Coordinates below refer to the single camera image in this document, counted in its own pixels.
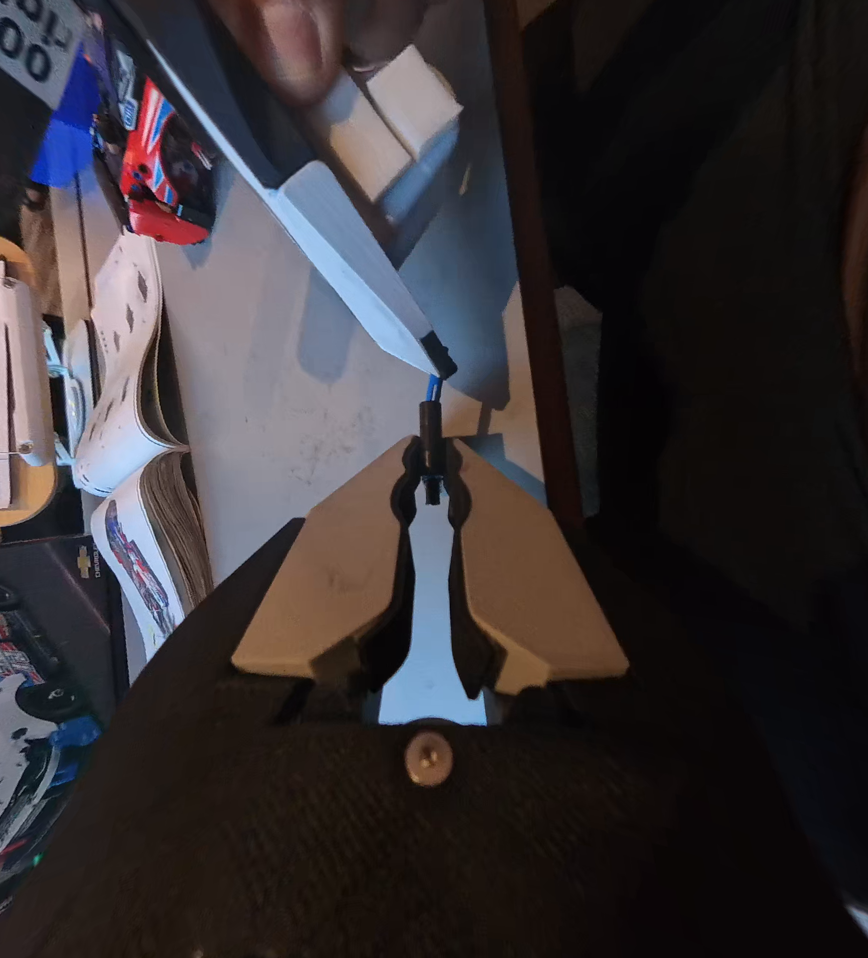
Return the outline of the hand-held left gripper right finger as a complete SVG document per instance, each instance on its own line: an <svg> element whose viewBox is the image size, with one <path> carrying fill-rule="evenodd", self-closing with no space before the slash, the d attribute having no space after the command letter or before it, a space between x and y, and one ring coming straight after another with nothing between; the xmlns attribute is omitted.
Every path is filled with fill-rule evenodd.
<svg viewBox="0 0 868 958"><path fill-rule="evenodd" d="M469 697L627 673L553 513L460 440L452 530L452 652Z"/></svg>

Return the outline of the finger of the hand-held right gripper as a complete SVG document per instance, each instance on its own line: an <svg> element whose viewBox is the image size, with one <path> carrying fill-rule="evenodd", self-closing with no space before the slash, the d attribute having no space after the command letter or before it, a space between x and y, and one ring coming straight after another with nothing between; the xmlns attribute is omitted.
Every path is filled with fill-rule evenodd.
<svg viewBox="0 0 868 958"><path fill-rule="evenodd" d="M277 218L379 348L452 377L456 362L399 268L443 201L459 121L415 161L345 71L305 119L321 155L277 188Z"/></svg>
<svg viewBox="0 0 868 958"><path fill-rule="evenodd" d="M440 73L415 45L367 80L368 97L413 160L421 160L449 128L463 106Z"/></svg>

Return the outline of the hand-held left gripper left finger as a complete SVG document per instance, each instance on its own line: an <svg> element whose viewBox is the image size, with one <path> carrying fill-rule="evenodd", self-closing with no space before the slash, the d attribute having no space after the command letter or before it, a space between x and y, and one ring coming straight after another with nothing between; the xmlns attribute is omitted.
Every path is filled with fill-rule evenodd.
<svg viewBox="0 0 868 958"><path fill-rule="evenodd" d="M370 677L362 648L394 601L404 525L393 496L415 446L401 439L310 509L232 656L237 671Z"/></svg>

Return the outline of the black toy brick assembly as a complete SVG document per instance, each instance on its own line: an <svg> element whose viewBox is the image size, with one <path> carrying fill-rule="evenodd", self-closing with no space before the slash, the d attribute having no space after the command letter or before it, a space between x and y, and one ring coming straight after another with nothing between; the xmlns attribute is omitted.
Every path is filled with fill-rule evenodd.
<svg viewBox="0 0 868 958"><path fill-rule="evenodd" d="M440 505L441 483L446 473L446 440L442 433L442 414L439 399L423 401L419 405L419 475L424 487L425 503Z"/></svg>

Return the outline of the grey desk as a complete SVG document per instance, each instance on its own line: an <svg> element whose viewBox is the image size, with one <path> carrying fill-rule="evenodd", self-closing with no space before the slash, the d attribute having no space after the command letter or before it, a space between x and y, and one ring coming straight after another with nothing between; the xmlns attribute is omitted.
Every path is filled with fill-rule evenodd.
<svg viewBox="0 0 868 958"><path fill-rule="evenodd" d="M483 2L446 2L419 47L464 112L436 215L401 270L459 372L443 431L544 502L544 467ZM212 237L158 245L164 413L188 445L215 582L415 433L428 377L382 351L227 160Z"/></svg>

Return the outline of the person's right hand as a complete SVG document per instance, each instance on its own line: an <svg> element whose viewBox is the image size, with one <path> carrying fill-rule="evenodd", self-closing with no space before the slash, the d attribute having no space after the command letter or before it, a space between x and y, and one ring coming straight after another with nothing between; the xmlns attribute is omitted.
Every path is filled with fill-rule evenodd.
<svg viewBox="0 0 868 958"><path fill-rule="evenodd" d="M344 63L374 68L396 57L432 1L212 1L239 49L288 103L309 105Z"/></svg>

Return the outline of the toy race car model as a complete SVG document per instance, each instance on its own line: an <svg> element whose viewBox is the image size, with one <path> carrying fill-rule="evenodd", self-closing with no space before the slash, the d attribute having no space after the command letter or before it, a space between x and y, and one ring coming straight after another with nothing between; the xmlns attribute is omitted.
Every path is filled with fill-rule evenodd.
<svg viewBox="0 0 868 958"><path fill-rule="evenodd" d="M117 38L101 30L89 61L99 86L93 162L118 222L157 242L206 241L215 221L210 151Z"/></svg>

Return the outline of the blue plastic bin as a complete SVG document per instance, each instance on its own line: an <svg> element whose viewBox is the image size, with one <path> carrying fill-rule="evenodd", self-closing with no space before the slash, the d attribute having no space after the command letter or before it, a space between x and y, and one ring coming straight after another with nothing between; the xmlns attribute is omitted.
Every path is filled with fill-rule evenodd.
<svg viewBox="0 0 868 958"><path fill-rule="evenodd" d="M99 106L98 80L80 46L28 175L33 183L68 188L74 176L92 164L92 125Z"/></svg>

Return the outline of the thick instruction booklet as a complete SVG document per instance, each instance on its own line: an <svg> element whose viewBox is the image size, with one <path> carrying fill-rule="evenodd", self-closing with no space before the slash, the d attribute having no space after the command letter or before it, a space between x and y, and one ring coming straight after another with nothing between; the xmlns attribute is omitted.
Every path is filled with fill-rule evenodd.
<svg viewBox="0 0 868 958"><path fill-rule="evenodd" d="M163 318L155 243L123 232L94 280L101 387L72 477L99 500L90 530L131 608L144 662L213 588L183 412L161 396Z"/></svg>

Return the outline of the white stand base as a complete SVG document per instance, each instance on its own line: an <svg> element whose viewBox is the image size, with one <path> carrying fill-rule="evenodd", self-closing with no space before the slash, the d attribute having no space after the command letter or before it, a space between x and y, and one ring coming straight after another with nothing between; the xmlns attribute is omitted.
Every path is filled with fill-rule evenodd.
<svg viewBox="0 0 868 958"><path fill-rule="evenodd" d="M47 317L43 329L56 461L73 473L95 425L103 359L92 319L64 330L58 317Z"/></svg>

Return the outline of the toy car kit box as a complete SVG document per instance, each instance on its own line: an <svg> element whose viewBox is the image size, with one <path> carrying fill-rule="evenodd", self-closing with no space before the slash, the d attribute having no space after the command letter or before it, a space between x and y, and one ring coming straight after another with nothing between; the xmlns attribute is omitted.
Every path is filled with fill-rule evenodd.
<svg viewBox="0 0 868 958"><path fill-rule="evenodd" d="M119 591L92 536L0 544L0 915L126 691Z"/></svg>

